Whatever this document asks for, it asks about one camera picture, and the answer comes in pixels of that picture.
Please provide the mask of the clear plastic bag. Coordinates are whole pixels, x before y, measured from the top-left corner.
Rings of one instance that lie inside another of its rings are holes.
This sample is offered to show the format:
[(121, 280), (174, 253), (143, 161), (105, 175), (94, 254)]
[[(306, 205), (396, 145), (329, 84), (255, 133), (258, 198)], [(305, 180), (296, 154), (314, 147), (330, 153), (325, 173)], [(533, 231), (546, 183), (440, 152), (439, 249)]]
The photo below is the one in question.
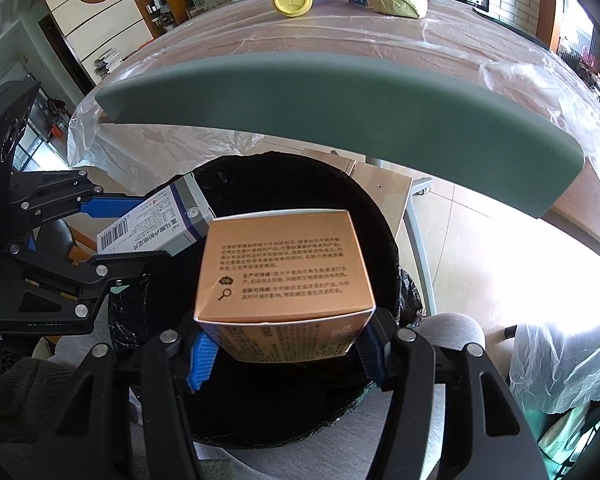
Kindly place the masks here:
[(563, 413), (600, 400), (600, 318), (519, 324), (509, 389), (525, 411)]

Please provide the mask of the grey-green chair backrest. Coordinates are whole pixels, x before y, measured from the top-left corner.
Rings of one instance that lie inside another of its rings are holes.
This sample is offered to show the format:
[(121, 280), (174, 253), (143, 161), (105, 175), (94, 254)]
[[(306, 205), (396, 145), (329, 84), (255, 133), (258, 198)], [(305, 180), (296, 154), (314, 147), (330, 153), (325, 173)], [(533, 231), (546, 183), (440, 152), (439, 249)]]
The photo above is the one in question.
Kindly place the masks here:
[(366, 56), (259, 52), (201, 58), (110, 82), (117, 124), (268, 134), (432, 174), (541, 217), (583, 169), (578, 141), (485, 88)]

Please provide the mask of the white blue medicine box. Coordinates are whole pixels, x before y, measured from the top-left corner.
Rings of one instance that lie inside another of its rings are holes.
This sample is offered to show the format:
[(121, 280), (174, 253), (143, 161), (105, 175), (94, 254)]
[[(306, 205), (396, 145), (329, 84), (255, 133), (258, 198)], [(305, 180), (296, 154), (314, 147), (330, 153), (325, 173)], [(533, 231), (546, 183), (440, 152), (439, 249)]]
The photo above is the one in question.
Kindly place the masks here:
[(205, 238), (214, 213), (192, 172), (146, 198), (97, 235), (99, 255), (158, 252), (175, 256)]

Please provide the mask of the beige glove wad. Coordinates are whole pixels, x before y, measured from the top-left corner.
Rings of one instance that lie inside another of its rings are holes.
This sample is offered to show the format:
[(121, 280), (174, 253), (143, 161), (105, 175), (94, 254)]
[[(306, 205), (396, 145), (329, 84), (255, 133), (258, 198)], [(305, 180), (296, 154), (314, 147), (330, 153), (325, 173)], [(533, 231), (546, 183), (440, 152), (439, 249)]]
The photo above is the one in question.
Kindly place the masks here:
[(428, 0), (368, 0), (378, 13), (399, 18), (424, 18), (428, 12)]

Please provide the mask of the yellow plastic cap bottle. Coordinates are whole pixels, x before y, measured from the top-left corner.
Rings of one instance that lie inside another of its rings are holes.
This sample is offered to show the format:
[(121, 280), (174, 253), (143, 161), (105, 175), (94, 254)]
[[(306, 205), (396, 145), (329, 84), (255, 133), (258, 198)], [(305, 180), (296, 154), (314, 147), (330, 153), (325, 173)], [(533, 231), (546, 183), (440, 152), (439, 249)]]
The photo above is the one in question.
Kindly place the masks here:
[(273, 0), (273, 6), (286, 18), (298, 18), (311, 10), (313, 0)]

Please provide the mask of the orange cardboard box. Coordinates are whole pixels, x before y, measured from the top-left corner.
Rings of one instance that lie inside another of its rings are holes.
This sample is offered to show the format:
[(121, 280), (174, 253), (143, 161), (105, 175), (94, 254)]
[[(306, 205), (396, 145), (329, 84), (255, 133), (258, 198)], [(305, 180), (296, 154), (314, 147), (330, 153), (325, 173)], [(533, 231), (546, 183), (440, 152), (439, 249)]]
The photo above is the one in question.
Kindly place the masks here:
[(347, 211), (274, 210), (211, 222), (193, 318), (234, 359), (345, 356), (375, 310)]

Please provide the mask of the black trash bin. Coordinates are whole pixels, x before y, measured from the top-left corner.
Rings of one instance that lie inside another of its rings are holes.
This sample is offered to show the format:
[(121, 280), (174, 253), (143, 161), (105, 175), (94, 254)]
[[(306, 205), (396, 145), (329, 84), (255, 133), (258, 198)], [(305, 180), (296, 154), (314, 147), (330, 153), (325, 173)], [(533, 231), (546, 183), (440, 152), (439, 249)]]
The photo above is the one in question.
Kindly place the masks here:
[[(219, 217), (275, 209), (350, 212), (378, 307), (400, 325), (422, 303), (400, 268), (385, 216), (345, 172), (303, 155), (267, 152), (222, 156), (194, 171)], [(137, 283), (109, 297), (114, 348), (134, 351), (192, 312), (204, 244), (186, 248)], [(372, 388), (356, 350), (345, 356), (289, 364), (250, 364), (220, 350), (201, 388), (183, 391), (192, 438), (231, 450), (298, 442), (353, 410)]]

